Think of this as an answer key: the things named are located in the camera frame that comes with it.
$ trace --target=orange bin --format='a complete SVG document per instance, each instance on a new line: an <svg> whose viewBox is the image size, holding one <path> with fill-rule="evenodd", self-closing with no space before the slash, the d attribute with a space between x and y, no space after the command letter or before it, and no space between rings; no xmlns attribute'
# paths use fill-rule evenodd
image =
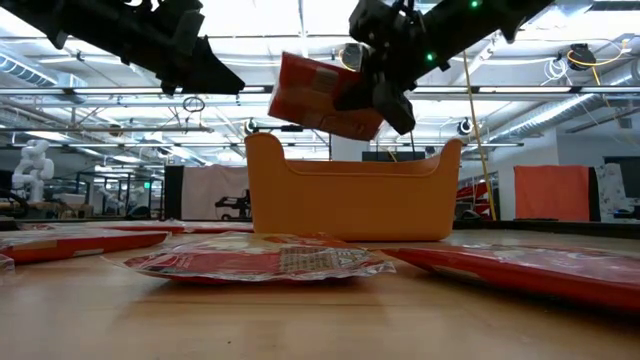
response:
<svg viewBox="0 0 640 360"><path fill-rule="evenodd" d="M451 233L462 142L402 163L285 160L270 134L245 139L258 233L345 241L438 241Z"/></svg>

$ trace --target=table surface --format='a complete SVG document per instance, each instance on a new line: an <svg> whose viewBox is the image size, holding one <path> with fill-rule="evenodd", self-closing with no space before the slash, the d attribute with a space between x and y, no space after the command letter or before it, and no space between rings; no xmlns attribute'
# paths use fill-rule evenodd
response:
<svg viewBox="0 0 640 360"><path fill-rule="evenodd" d="M457 231L447 242L574 244L640 254L637 240L534 232ZM124 260L149 251L106 256ZM637 318L530 300L395 264L397 274L288 286L179 284L96 256L23 266L0 287L0 358L495 360L640 354Z"/></svg>

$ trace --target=orange curtain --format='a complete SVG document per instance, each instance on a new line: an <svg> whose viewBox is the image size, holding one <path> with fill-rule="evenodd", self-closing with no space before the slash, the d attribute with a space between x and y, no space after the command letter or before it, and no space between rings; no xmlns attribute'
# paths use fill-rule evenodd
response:
<svg viewBox="0 0 640 360"><path fill-rule="evenodd" d="M516 218L589 221L589 168L516 166Z"/></svg>

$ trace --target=plastic wrapper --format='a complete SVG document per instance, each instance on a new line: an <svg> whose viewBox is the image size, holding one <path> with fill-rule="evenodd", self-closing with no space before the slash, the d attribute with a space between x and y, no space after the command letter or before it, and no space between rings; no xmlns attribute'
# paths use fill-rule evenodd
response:
<svg viewBox="0 0 640 360"><path fill-rule="evenodd" d="M122 231L166 231L172 234L221 234L225 232L253 232L252 223L240 222L184 222L178 220L169 221L113 221L113 222L86 222L72 224L22 224L22 230L54 230L54 229L82 229L99 228Z"/></svg>
<svg viewBox="0 0 640 360"><path fill-rule="evenodd" d="M0 285L15 273L16 267L12 258L0 255Z"/></svg>
<svg viewBox="0 0 640 360"><path fill-rule="evenodd" d="M129 259L139 273L200 283L310 281L394 272L375 254L316 235L227 233Z"/></svg>
<svg viewBox="0 0 640 360"><path fill-rule="evenodd" d="M0 232L0 254L16 264L130 250L163 242L169 233L60 228Z"/></svg>
<svg viewBox="0 0 640 360"><path fill-rule="evenodd" d="M640 259L584 248L442 246L384 250L423 269L640 312Z"/></svg>
<svg viewBox="0 0 640 360"><path fill-rule="evenodd" d="M336 111L333 100L360 80L359 72L283 53L269 116L355 140L372 140L382 116L373 109Z"/></svg>

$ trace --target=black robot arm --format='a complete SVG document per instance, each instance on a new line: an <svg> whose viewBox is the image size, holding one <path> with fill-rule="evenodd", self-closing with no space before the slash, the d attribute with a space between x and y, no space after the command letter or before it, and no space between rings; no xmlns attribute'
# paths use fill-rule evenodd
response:
<svg viewBox="0 0 640 360"><path fill-rule="evenodd" d="M199 38L204 21L198 0L0 0L62 49L69 37L84 40L156 73L164 92L237 94L244 82Z"/></svg>
<svg viewBox="0 0 640 360"><path fill-rule="evenodd" d="M415 127L404 96L416 81L496 30L513 42L520 26L552 0L443 0L426 14L414 1L388 6L360 0L349 18L349 34L363 49L360 83L335 102L338 110L375 108L400 134Z"/></svg>

